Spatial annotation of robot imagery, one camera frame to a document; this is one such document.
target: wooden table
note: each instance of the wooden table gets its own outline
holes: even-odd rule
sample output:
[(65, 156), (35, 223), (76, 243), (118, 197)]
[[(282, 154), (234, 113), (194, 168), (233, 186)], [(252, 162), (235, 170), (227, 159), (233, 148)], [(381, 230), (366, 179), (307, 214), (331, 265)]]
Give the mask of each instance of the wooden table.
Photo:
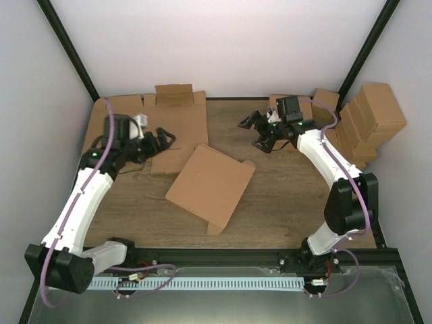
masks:
[[(176, 175), (151, 175), (148, 163), (142, 171), (118, 175), (94, 216), (85, 245), (117, 236), (153, 248), (298, 248), (324, 222), (329, 188), (298, 151), (265, 154), (250, 145), (258, 133), (237, 123), (266, 106), (267, 101), (207, 101), (210, 146), (256, 165), (222, 234), (206, 235), (206, 221), (165, 200)], [(346, 246), (374, 248), (375, 243), (370, 233)]]

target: gray floor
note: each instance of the gray floor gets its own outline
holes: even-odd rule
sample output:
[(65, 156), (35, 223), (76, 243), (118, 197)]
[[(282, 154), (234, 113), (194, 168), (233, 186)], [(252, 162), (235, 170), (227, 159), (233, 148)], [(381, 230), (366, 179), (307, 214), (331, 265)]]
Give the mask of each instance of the gray floor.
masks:
[[(333, 274), (329, 292), (352, 282), (353, 269)], [(52, 301), (64, 292), (51, 290)], [(334, 298), (301, 292), (159, 292), (117, 300), (111, 291), (71, 294), (55, 309), (36, 300), (30, 323), (413, 323), (393, 269), (362, 267), (357, 285)]]

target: white panel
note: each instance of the white panel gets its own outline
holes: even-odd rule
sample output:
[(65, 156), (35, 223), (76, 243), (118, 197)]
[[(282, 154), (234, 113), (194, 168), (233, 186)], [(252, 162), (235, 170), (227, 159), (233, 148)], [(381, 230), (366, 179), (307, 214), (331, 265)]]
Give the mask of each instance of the white panel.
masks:
[(18, 323), (24, 252), (68, 197), (91, 102), (36, 1), (3, 1), (0, 30), (0, 314)]
[(54, 0), (101, 95), (339, 90), (384, 0)]
[(358, 81), (388, 82), (408, 125), (379, 150), (369, 170), (380, 185), (381, 225), (399, 248), (423, 314), (432, 323), (432, 2), (401, 1)]

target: wood surface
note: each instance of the wood surface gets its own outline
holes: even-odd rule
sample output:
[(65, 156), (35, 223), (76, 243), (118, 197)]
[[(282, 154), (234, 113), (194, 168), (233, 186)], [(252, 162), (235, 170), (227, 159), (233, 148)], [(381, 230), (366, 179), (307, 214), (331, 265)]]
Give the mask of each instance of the wood surface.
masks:
[[(256, 165), (222, 234), (206, 235), (205, 220), (165, 200), (177, 175), (151, 175), (148, 162), (142, 171), (118, 175), (94, 216), (85, 245), (95, 246), (117, 236), (139, 247), (154, 248), (300, 247), (324, 222), (329, 188), (298, 151), (265, 154), (250, 145), (258, 133), (238, 128), (237, 123), (251, 111), (266, 107), (267, 101), (207, 101), (209, 145)], [(136, 168), (128, 165), (125, 170)], [(374, 248), (375, 244), (370, 233), (346, 246)]]

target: black pole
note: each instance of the black pole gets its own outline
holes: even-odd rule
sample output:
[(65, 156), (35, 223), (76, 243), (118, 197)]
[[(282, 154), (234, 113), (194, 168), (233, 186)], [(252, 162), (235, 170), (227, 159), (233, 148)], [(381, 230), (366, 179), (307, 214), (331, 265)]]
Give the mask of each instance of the black pole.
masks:
[(97, 99), (99, 99), (99, 94), (97, 93), (97, 90), (93, 85), (93, 82), (90, 79), (90, 76), (88, 75), (86, 68), (84, 67), (84, 64), (82, 64), (80, 56), (76, 52), (75, 47), (72, 44), (72, 41), (70, 40), (65, 28), (63, 27), (63, 24), (61, 23), (60, 18), (57, 15), (57, 12), (55, 12), (52, 3), (49, 0), (37, 0), (37, 1), (43, 13), (47, 17), (49, 24), (51, 25), (55, 34), (57, 35), (57, 38), (59, 39), (61, 45), (65, 49), (67, 56), (69, 57), (70, 61), (74, 65), (75, 70), (80, 76), (81, 81), (86, 87), (90, 97), (92, 98), (93, 101), (96, 101)]
[(387, 0), (385, 2), (385, 5), (383, 6), (383, 9), (379, 13), (377, 20), (373, 24), (373, 27), (369, 32), (366, 41), (364, 42), (360, 52), (358, 52), (357, 58), (352, 64), (352, 67), (348, 72), (344, 80), (344, 83), (339, 89), (339, 103), (337, 104), (337, 108), (336, 108), (337, 112), (341, 111), (342, 101), (345, 99), (346, 95), (348, 94), (348, 91), (351, 89), (351, 86), (354, 83), (355, 79), (357, 78), (358, 73), (361, 71), (363, 64), (365, 64), (367, 57), (371, 53), (373, 47), (375, 46), (375, 43), (378, 41), (379, 36), (383, 32), (387, 23), (389, 22), (399, 2), (400, 0)]

